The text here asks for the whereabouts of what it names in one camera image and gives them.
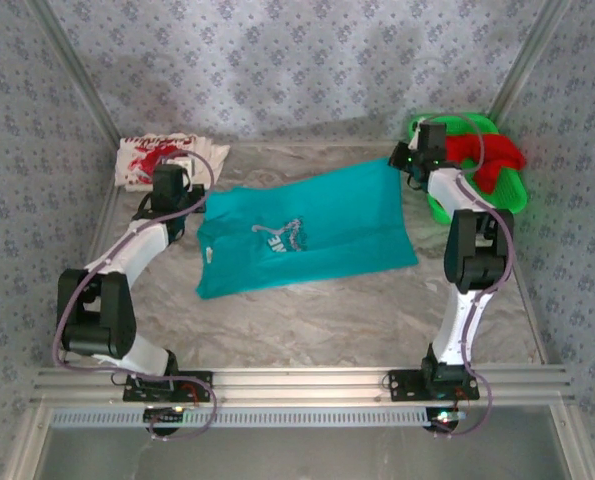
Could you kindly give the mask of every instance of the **gray marble floor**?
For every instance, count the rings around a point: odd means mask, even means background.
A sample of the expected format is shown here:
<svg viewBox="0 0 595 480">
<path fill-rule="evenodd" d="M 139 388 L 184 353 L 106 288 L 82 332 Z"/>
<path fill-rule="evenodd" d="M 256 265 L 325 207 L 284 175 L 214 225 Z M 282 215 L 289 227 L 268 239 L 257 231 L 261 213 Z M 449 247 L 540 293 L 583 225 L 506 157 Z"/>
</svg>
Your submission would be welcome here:
<svg viewBox="0 0 595 480">
<path fill-rule="evenodd" d="M 233 146 L 217 187 L 275 187 L 391 150 Z M 213 300 L 195 293 L 202 261 L 194 231 L 201 216 L 189 217 L 186 235 L 151 262 L 133 287 L 138 331 L 174 351 L 184 367 L 417 365 L 446 305 L 442 262 L 448 229 L 433 222 L 423 194 L 403 190 L 416 267 Z M 109 236 L 125 231 L 141 197 L 120 193 Z M 533 363 L 536 350 L 513 280 L 484 313 L 474 361 Z"/>
</svg>

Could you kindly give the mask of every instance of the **teal t-shirt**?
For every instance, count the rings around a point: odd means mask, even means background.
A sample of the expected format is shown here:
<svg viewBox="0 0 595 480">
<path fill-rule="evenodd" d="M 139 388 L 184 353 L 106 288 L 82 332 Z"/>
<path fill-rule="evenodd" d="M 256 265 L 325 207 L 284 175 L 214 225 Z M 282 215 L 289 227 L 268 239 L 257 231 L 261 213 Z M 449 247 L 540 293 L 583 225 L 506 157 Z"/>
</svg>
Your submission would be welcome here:
<svg viewBox="0 0 595 480">
<path fill-rule="evenodd" d="M 398 170 L 379 159 L 272 189 L 213 193 L 201 298 L 417 264 Z"/>
</svg>

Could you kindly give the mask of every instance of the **red cloth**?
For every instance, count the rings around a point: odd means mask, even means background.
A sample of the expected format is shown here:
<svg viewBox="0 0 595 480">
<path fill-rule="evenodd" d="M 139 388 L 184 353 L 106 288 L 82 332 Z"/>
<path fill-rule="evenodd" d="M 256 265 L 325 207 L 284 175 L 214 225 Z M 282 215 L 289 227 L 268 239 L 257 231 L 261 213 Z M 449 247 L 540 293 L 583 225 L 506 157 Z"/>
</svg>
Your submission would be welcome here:
<svg viewBox="0 0 595 480">
<path fill-rule="evenodd" d="M 493 193 L 497 178 L 503 167 L 521 170 L 526 166 L 526 159 L 505 135 L 485 133 L 484 164 L 477 170 L 473 180 L 484 193 Z M 474 133 L 448 135 L 446 137 L 446 156 L 449 162 L 461 163 L 467 158 L 479 160 L 479 139 Z"/>
</svg>

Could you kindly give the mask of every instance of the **garment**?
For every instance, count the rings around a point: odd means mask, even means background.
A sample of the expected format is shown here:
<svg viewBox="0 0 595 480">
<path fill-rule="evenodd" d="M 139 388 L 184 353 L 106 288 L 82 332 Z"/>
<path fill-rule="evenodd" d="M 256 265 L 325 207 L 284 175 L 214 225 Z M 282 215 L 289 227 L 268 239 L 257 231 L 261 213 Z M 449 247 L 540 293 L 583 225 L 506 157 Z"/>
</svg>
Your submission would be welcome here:
<svg viewBox="0 0 595 480">
<path fill-rule="evenodd" d="M 513 142 L 504 135 L 485 133 L 484 164 L 477 170 L 473 180 L 484 193 L 493 193 L 502 168 L 521 170 L 526 159 Z M 461 163 L 467 158 L 479 160 L 480 145 L 477 135 L 448 135 L 446 137 L 446 157 L 449 162 Z"/>
<path fill-rule="evenodd" d="M 273 189 L 213 193 L 197 231 L 212 298 L 417 263 L 387 159 Z"/>
<path fill-rule="evenodd" d="M 230 146 L 214 145 L 210 138 L 197 135 L 146 135 L 122 138 L 115 164 L 115 186 L 124 186 L 127 191 L 151 191 L 152 174 L 160 159 L 175 150 L 190 150 L 206 159 L 219 178 Z M 192 156 L 177 157 L 168 163 L 181 165 L 188 170 L 194 184 L 210 184 L 210 175 L 202 162 Z"/>
</svg>

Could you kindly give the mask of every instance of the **patterned wallpaper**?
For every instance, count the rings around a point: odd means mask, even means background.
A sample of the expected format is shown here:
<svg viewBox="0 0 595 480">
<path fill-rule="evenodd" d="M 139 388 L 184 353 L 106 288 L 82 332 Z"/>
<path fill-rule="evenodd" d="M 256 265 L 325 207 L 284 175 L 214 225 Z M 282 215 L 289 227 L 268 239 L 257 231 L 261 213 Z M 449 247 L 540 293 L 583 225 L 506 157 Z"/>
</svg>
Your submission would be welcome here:
<svg viewBox="0 0 595 480">
<path fill-rule="evenodd" d="M 541 0 L 50 0 L 123 136 L 395 138 L 490 107 Z"/>
<path fill-rule="evenodd" d="M 595 2 L 566 13 L 502 131 L 528 158 L 516 232 L 530 295 L 595 447 Z"/>
<path fill-rule="evenodd" d="M 49 361 L 57 278 L 84 260 L 112 157 L 24 3 L 0 1 L 0 474 L 31 369 Z"/>
</svg>

